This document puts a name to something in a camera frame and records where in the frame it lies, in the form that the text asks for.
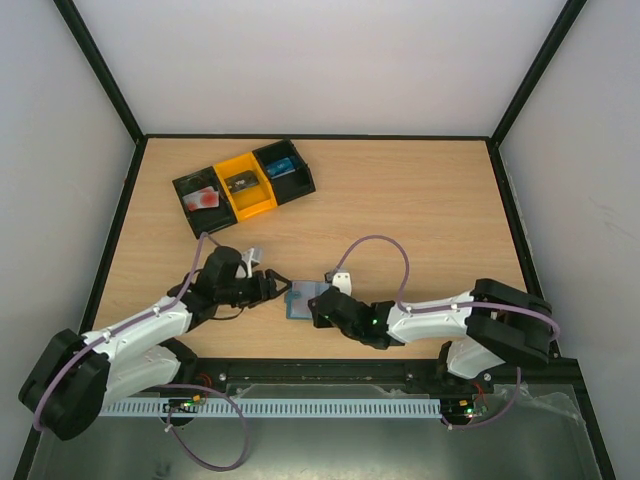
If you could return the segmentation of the teal leather card holder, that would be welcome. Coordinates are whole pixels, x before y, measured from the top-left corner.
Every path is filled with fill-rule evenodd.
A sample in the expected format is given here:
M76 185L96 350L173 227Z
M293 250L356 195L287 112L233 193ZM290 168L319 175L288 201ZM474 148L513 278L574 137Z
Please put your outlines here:
M295 280L285 294L286 318L289 320L311 320L308 302L329 288L326 282Z

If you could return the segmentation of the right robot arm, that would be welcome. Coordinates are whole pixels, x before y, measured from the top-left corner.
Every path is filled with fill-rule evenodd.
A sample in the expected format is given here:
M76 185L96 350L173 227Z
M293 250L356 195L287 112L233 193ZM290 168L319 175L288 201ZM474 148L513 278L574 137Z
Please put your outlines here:
M503 364L541 369L560 334L543 299L483 278L474 288L437 301L366 304L331 286L308 301L316 328L336 328L345 337L378 350L424 339L448 339L436 379L460 390L471 379Z

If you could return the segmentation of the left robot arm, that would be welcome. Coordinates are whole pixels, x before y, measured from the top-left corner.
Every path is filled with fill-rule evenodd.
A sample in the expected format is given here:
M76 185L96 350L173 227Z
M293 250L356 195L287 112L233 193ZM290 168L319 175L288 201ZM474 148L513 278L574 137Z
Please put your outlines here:
M99 330L55 334L18 393L34 428L70 440L111 404L188 377L195 357L178 337L220 320L221 307L241 314L290 289L289 279L258 265L255 249L218 246L141 312Z

